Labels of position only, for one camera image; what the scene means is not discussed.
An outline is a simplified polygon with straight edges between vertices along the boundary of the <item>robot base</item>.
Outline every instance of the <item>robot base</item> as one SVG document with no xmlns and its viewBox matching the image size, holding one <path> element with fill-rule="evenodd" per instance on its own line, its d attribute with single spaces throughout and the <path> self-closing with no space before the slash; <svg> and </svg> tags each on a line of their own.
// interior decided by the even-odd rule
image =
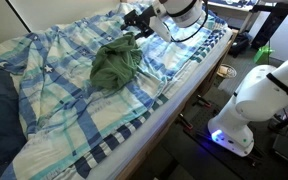
<svg viewBox="0 0 288 180">
<path fill-rule="evenodd" d="M 229 151 L 232 151 L 241 157 L 247 156 L 253 149 L 254 140 L 252 139 L 251 143 L 247 147 L 241 146 L 239 142 L 234 140 L 235 138 L 232 138 L 226 133 L 224 127 L 216 123 L 218 122 L 216 118 L 217 117 L 214 117 L 208 122 L 208 128 L 212 134 L 212 140 L 216 144 L 226 148 Z"/>
</svg>

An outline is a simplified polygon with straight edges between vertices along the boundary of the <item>bed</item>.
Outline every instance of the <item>bed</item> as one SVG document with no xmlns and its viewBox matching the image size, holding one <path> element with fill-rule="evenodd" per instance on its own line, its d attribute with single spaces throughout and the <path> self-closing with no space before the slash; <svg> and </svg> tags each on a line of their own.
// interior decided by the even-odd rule
<svg viewBox="0 0 288 180">
<path fill-rule="evenodd" d="M 86 72 L 85 69 L 75 72 L 76 74 L 72 74 L 72 72 L 75 67 L 81 64 L 90 68 L 91 62 L 88 61 L 88 58 L 92 59 L 94 58 L 94 54 L 96 54 L 96 51 L 94 50 L 96 48 L 79 48 L 77 46 L 73 46 L 72 44 L 55 46 L 54 48 L 54 43 L 51 46 L 53 49 L 44 52 L 43 48 L 41 47 L 48 46 L 47 43 L 51 42 L 53 37 L 57 37 L 53 33 L 60 34 L 61 31 L 64 31 L 65 33 L 68 32 L 67 34 L 72 36 L 70 36 L 67 41 L 75 38 L 75 40 L 81 40 L 80 42 L 85 43 L 85 41 L 83 41 L 85 39 L 79 39 L 80 37 L 78 36 L 83 34 L 72 33 L 74 32 L 74 29 L 85 31 L 87 28 L 105 27 L 106 29 L 108 28 L 111 30 L 110 28 L 115 26 L 118 27 L 120 25 L 120 23 L 116 24 L 116 22 L 121 21 L 123 14 L 132 9 L 141 11 L 146 7 L 147 5 L 144 4 L 121 4 L 116 10 L 113 10 L 104 16 L 83 18 L 82 20 L 76 21 L 71 25 L 53 26 L 48 31 L 30 33 L 26 36 L 7 41 L 0 45 L 0 69 L 3 69 L 0 70 L 0 91 L 1 89 L 8 90 L 3 92 L 3 94 L 0 94 L 0 100 L 2 102 L 5 101 L 5 99 L 8 101 L 12 100 L 10 103 L 8 103 L 9 106 L 5 107 L 6 109 L 12 109 L 12 111 L 8 112 L 8 114 L 14 115 L 14 112 L 16 111 L 18 111 L 20 114 L 19 117 L 9 118 L 13 119 L 10 125 L 13 125 L 14 127 L 10 125 L 6 126 L 7 124 L 3 121 L 3 118 L 5 119 L 5 117 L 0 117 L 0 128 L 2 128 L 2 130 L 0 129 L 0 133 L 3 131 L 3 129 L 7 129 L 8 131 L 12 130 L 16 133 L 10 132 L 10 134 L 15 134 L 15 137 L 17 138 L 16 142 L 21 142 L 14 147 L 15 150 L 12 151 L 13 154 L 6 152 L 8 161 L 0 161 L 0 173 L 3 173 L 2 178 L 126 179 L 127 177 L 130 177 L 130 175 L 145 159 L 147 154 L 167 132 L 167 129 L 184 108 L 185 102 L 193 94 L 193 92 L 197 89 L 201 94 L 207 92 L 213 82 L 214 77 L 216 76 L 218 66 L 225 58 L 228 48 L 232 43 L 232 39 L 234 39 L 237 34 L 236 31 L 233 33 L 232 30 L 227 28 L 224 21 L 216 18 L 212 14 L 207 24 L 207 27 L 210 29 L 207 29 L 206 27 L 199 36 L 194 37 L 197 39 L 192 39 L 191 42 L 188 42 L 189 44 L 173 44 L 173 46 L 164 44 L 164 46 L 163 43 L 165 42 L 160 40 L 156 35 L 148 39 L 142 38 L 137 41 L 139 46 L 142 47 L 143 52 L 146 52 L 147 56 L 151 58 L 148 58 L 149 61 L 143 61 L 155 63 L 153 64 L 154 66 L 149 67 L 153 69 L 149 69 L 148 66 L 144 67 L 141 65 L 140 68 L 141 71 L 143 71 L 141 73 L 145 76 L 139 73 L 139 77 L 136 76 L 136 78 L 134 78 L 135 80 L 132 80 L 132 82 L 134 81 L 135 85 L 131 83 L 127 84 L 126 88 L 118 91 L 118 93 L 111 93 L 107 91 L 100 92 L 100 95 L 105 95 L 105 100 L 110 98 L 115 98 L 113 100 L 116 100 L 116 96 L 118 95 L 123 96 L 123 100 L 129 101 L 127 103 L 116 104 L 116 102 L 113 102 L 112 99 L 110 102 L 104 102 L 101 97 L 98 97 L 100 95 L 96 94 L 99 92 L 96 89 L 94 90 L 92 88 L 88 88 L 88 90 L 91 89 L 92 91 L 86 91 L 85 94 L 84 91 L 76 91 L 76 89 L 72 88 L 72 86 L 68 86 L 68 83 L 64 83 L 64 85 L 61 86 L 56 85 L 56 83 L 49 83 L 55 81 L 58 83 L 57 80 L 61 78 L 62 79 L 60 82 L 63 83 L 65 81 L 63 76 L 66 75 L 67 71 L 71 72 L 71 76 L 76 75 L 79 78 L 81 76 L 88 77 L 89 74 L 87 73 L 89 72 Z M 108 20 L 112 21 L 112 19 L 114 19 L 113 22 L 115 23 L 115 26 L 114 24 L 108 25 L 101 23 L 107 22 Z M 180 30 L 174 28 L 175 27 L 170 24 L 170 29 L 176 32 L 181 32 Z M 100 38 L 100 41 L 103 41 L 102 44 L 105 44 L 110 40 L 121 36 L 121 33 L 122 32 L 117 31 L 117 28 L 115 28 L 111 32 L 106 31 L 106 34 L 102 33 L 103 35 L 99 35 L 95 33 L 94 36 L 92 36 L 93 38 Z M 31 42 L 34 42 L 34 47 L 26 44 L 30 44 Z M 55 42 L 62 42 L 62 39 L 59 38 Z M 163 54 L 163 52 L 171 52 L 167 51 L 168 48 L 171 50 L 176 49 L 177 51 L 175 54 L 173 53 L 171 55 Z M 58 55 L 57 53 L 61 49 L 65 49 L 65 52 L 67 52 L 67 49 L 74 49 L 74 53 L 79 53 L 77 60 L 80 62 L 78 63 L 81 63 L 81 61 L 83 63 L 73 64 L 73 69 L 63 70 L 61 69 L 62 66 L 57 68 L 56 63 L 61 58 L 56 55 Z M 10 53 L 10 50 L 21 52 L 19 53 L 21 56 L 17 56 L 18 54 L 16 53 Z M 36 59 L 34 59 L 34 61 L 19 61 L 19 59 L 25 59 L 26 57 L 23 55 L 23 52 L 29 54 L 30 58 L 41 59 L 41 61 Z M 43 55 L 46 56 L 46 54 L 48 58 L 45 62 Z M 76 58 L 75 55 L 76 54 L 70 55 L 69 57 Z M 163 63 L 165 62 L 164 64 L 156 63 L 156 59 L 159 57 L 167 57 L 168 61 L 161 61 Z M 12 79 L 7 77 L 7 72 L 5 70 L 12 72 Z M 52 76 L 55 74 L 55 72 L 62 72 L 63 74 L 54 78 Z M 87 84 L 89 83 L 88 81 L 85 81 L 85 79 L 80 79 L 80 81 L 74 81 L 74 83 L 76 86 L 90 87 L 90 85 Z M 52 98 L 54 97 L 59 98 L 58 96 L 64 92 L 63 89 L 65 89 L 65 92 L 70 92 L 70 96 L 53 100 Z M 14 95 L 15 91 L 18 92 L 18 97 Z M 145 91 L 145 93 L 136 94 L 137 92 L 142 91 Z M 149 98 L 143 99 L 144 94 L 149 94 Z M 20 102 L 19 109 L 16 106 L 17 99 L 19 99 Z M 43 112 L 47 112 L 50 107 L 58 107 L 58 103 L 61 105 L 60 108 L 57 108 L 57 111 L 54 112 L 55 114 L 43 114 Z M 132 107 L 127 107 L 125 104 L 131 104 Z M 105 121 L 106 124 L 103 125 L 103 113 L 110 113 L 109 111 L 102 112 L 101 106 L 105 106 L 104 109 L 108 108 L 108 110 L 111 111 L 114 111 L 117 106 L 125 106 L 127 107 L 125 109 L 119 107 L 119 111 L 122 109 L 124 115 L 125 112 L 128 112 L 128 114 L 123 116 L 123 121 L 118 119 L 119 121 L 113 121 L 113 123 L 109 122 L 109 124 L 107 124 Z M 32 121 L 32 115 L 38 115 L 38 113 L 41 113 L 39 116 L 39 121 Z M 92 116 L 92 120 L 94 120 L 92 123 L 94 123 L 94 127 L 97 128 L 95 131 L 94 129 L 90 128 L 93 127 L 93 125 L 90 125 L 89 121 L 85 121 L 85 119 L 87 119 L 85 116 L 91 116 L 96 113 L 97 116 Z M 65 119 L 65 122 L 62 124 L 58 122 L 58 120 L 61 118 Z M 114 120 L 114 118 L 111 117 L 106 117 L 106 119 Z M 19 133 L 19 129 L 21 130 L 20 127 L 23 128 L 23 134 Z M 2 145 L 3 146 L 0 147 L 0 149 L 7 149 L 7 147 L 10 146 L 6 143 L 2 143 Z"/>
</svg>

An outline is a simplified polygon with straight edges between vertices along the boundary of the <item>wrinkled fabric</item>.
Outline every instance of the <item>wrinkled fabric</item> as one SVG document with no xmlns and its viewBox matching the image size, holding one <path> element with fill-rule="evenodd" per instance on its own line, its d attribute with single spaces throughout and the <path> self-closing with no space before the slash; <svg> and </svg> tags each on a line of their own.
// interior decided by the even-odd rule
<svg viewBox="0 0 288 180">
<path fill-rule="evenodd" d="M 102 46 L 92 64 L 92 85 L 110 90 L 120 89 L 135 76 L 141 58 L 142 51 L 131 32 Z"/>
<path fill-rule="evenodd" d="M 104 139 L 119 138 L 119 129 L 132 120 L 145 122 L 152 108 L 158 108 L 154 103 L 160 103 L 157 97 L 162 92 L 171 98 L 176 92 L 172 79 L 212 31 L 222 28 L 210 17 L 199 33 L 183 43 L 164 42 L 157 35 L 138 39 L 143 55 L 135 77 L 119 91 L 92 86 L 92 61 L 99 48 L 122 37 L 126 13 L 147 7 L 121 4 L 106 15 L 53 26 L 0 45 L 0 68 L 21 76 L 19 114 L 28 137 L 1 179 L 53 179 L 90 153 L 86 160 L 94 167 L 123 142 L 103 145 Z M 171 20 L 166 23 L 176 39 L 199 28 L 194 24 L 179 29 Z M 98 146 L 104 151 L 97 151 Z"/>
</svg>

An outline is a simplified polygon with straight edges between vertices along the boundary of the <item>floor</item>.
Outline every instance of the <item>floor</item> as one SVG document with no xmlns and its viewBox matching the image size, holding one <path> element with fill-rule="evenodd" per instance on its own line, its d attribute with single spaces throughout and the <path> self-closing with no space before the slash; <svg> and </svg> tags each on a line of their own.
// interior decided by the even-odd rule
<svg viewBox="0 0 288 180">
<path fill-rule="evenodd" d="M 233 79 L 216 78 L 214 86 L 205 95 L 205 98 L 224 106 L 230 95 L 255 66 L 253 57 L 256 50 L 247 49 L 238 55 L 237 58 L 227 56 L 224 64 L 231 65 L 237 71 L 237 76 Z M 280 61 L 270 59 L 270 64 L 279 66 Z M 191 98 L 188 104 L 192 104 L 195 98 Z M 197 112 L 196 106 L 188 106 L 183 112 L 188 121 L 194 121 Z M 239 179 L 231 171 L 227 170 L 223 164 L 219 163 L 213 156 L 208 154 L 185 133 L 178 124 L 173 124 L 166 136 L 158 146 L 152 151 L 147 160 L 142 164 L 132 179 Z"/>
</svg>

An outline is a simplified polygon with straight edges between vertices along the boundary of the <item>bed frame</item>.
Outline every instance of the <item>bed frame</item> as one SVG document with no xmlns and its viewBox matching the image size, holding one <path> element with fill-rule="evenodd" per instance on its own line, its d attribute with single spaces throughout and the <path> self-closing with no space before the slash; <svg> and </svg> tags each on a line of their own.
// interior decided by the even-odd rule
<svg viewBox="0 0 288 180">
<path fill-rule="evenodd" d="M 135 1 L 136 0 L 121 0 L 121 2 L 135 2 Z M 156 145 L 168 132 L 170 126 L 174 123 L 178 114 L 180 114 L 182 110 L 185 108 L 186 102 L 188 101 L 188 99 L 190 99 L 193 93 L 197 91 L 200 95 L 203 96 L 211 88 L 217 76 L 217 70 L 219 66 L 222 64 L 222 61 L 226 58 L 226 55 L 238 34 L 238 30 L 232 29 L 232 32 L 233 34 L 231 39 L 227 42 L 227 45 L 225 46 L 219 58 L 217 59 L 216 63 L 212 65 L 212 67 L 208 70 L 207 74 L 205 74 L 204 77 L 201 77 L 201 81 L 195 84 L 194 88 L 184 98 L 184 100 L 180 103 L 180 105 L 176 107 L 176 110 L 168 117 L 166 123 L 156 131 L 156 133 L 148 140 L 148 142 L 134 156 L 134 158 L 128 163 L 128 165 L 120 172 L 120 174 L 116 177 L 116 179 L 118 180 L 130 179 L 130 177 L 137 170 L 137 168 L 140 167 L 140 165 L 148 157 L 150 152 L 156 147 Z"/>
</svg>

